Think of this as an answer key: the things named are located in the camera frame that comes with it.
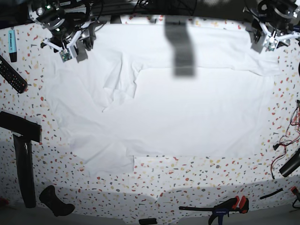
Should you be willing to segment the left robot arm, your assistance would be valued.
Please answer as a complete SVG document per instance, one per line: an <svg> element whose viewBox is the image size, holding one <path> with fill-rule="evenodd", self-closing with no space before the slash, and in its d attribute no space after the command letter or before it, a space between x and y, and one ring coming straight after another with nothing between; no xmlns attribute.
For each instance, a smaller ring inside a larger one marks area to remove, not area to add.
<svg viewBox="0 0 300 225"><path fill-rule="evenodd" d="M273 52L300 40L300 2L298 0L262 0L256 7L245 1L243 12L253 17L248 30L252 48L257 52Z"/></svg>

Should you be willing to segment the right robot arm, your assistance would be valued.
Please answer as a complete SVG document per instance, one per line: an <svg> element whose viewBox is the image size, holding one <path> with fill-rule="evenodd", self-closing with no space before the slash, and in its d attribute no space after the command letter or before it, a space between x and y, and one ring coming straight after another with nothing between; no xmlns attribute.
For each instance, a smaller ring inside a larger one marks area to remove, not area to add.
<svg viewBox="0 0 300 225"><path fill-rule="evenodd" d="M88 58L94 39L90 18L91 0L33 0L28 4L30 19L51 33L40 44L59 53L63 62Z"/></svg>

